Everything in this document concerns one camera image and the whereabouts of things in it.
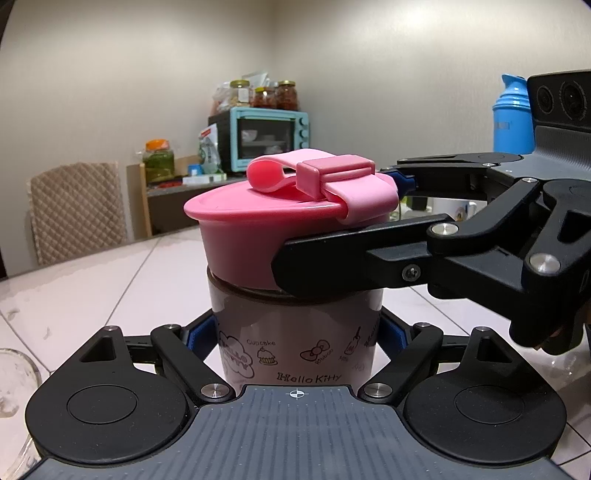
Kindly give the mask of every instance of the lid handle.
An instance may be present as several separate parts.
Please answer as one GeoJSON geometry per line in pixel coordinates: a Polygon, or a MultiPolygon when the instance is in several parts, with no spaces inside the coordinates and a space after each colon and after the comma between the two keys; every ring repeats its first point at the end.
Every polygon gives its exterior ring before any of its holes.
{"type": "Polygon", "coordinates": [[[345,225],[386,215],[398,206],[393,179],[376,173],[372,160],[357,155],[335,156],[312,148],[265,155],[250,163],[246,176],[261,193],[295,185],[311,200],[344,203],[348,212],[340,221],[345,225]],[[285,175],[283,167],[294,169],[295,175],[285,175]]]}

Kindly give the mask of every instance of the blue water bottle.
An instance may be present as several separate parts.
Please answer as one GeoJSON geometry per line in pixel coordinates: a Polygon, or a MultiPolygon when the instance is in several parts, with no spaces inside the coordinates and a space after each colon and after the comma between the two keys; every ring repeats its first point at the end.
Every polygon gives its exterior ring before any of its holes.
{"type": "Polygon", "coordinates": [[[505,91],[492,107],[495,121],[495,152],[527,154],[534,151],[534,126],[531,119],[527,80],[505,74],[505,91]]]}

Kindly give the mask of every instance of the jar with orange lid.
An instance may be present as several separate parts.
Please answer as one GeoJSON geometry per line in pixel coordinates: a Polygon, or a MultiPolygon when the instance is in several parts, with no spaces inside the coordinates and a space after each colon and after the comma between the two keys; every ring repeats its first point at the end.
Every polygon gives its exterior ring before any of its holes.
{"type": "Polygon", "coordinates": [[[174,178],[174,152],[168,140],[157,139],[146,142],[143,161],[147,182],[174,178]]]}

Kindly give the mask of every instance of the white mug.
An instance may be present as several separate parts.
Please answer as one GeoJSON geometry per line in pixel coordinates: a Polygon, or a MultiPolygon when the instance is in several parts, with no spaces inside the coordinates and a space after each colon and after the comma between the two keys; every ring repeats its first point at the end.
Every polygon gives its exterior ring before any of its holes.
{"type": "Polygon", "coordinates": [[[255,385],[351,385],[371,376],[382,290],[320,303],[257,294],[208,272],[224,376],[255,385]]]}

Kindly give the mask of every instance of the pink lid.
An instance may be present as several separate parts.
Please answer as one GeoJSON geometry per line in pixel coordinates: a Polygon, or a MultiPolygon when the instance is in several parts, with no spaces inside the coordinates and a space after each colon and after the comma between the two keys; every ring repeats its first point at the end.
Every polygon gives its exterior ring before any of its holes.
{"type": "Polygon", "coordinates": [[[189,200],[212,273],[234,285],[275,290],[271,261],[288,238],[385,221],[398,206],[394,180],[371,160],[304,149],[254,159],[248,181],[189,200]],[[296,170],[285,175],[283,166],[296,170]]]}

